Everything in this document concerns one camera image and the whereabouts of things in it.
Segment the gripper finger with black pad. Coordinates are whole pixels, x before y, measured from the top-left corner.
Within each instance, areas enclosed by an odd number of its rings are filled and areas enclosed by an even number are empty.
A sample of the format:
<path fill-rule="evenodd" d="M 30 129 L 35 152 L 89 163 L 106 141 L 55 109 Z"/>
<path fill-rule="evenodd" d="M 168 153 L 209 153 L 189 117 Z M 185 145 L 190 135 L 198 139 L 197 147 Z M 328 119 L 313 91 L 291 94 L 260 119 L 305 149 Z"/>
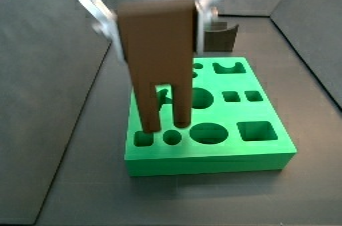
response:
<path fill-rule="evenodd" d="M 116 13 L 108 9 L 101 0 L 77 1 L 96 20 L 94 24 L 92 25 L 94 32 L 100 33 L 112 42 L 117 61 L 124 63 L 125 59 L 116 22 Z"/>

